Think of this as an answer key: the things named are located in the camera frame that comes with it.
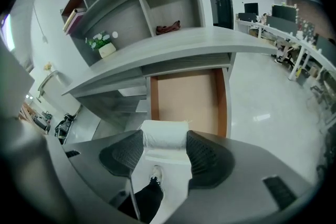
book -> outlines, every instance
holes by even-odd
[[[75,14],[75,16],[72,18],[72,21],[70,22],[68,28],[65,31],[66,35],[69,35],[73,32],[75,27],[78,25],[79,21],[82,19],[85,12],[78,12]]]
[[[70,14],[69,18],[67,19],[67,21],[65,22],[64,26],[63,26],[63,31],[65,32],[69,26],[69,24],[71,23],[72,19],[74,18],[74,16],[76,15],[76,13],[79,12],[85,12],[86,8],[75,8],[72,13]]]

white towel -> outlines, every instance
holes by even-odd
[[[167,150],[186,149],[187,122],[144,121],[143,146],[147,148],[162,148]]]

potted plant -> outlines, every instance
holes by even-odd
[[[49,71],[51,73],[51,68],[52,68],[52,64],[51,62],[48,62],[44,67],[43,67],[43,70],[45,71]]]
[[[96,34],[92,39],[86,39],[85,43],[89,43],[92,50],[99,50],[99,54],[102,58],[116,51],[115,46],[111,42],[110,35],[105,32]]]

person's leg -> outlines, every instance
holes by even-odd
[[[136,203],[140,213],[140,220],[143,223],[149,224],[160,207],[163,199],[161,183],[162,169],[160,166],[154,166],[149,184],[135,194]],[[128,197],[118,209],[132,218],[137,218],[131,197]]]

computer monitor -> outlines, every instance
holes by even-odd
[[[259,15],[258,3],[246,3],[244,4],[245,13],[254,13]]]
[[[278,17],[295,23],[296,14],[296,8],[272,5],[272,17]]]
[[[270,27],[279,29],[280,31],[289,34],[293,33],[293,36],[296,36],[296,33],[298,31],[298,25],[296,23],[274,16],[267,16],[266,24],[269,25]]]
[[[256,22],[257,15],[254,13],[238,13],[238,19],[246,22]]]

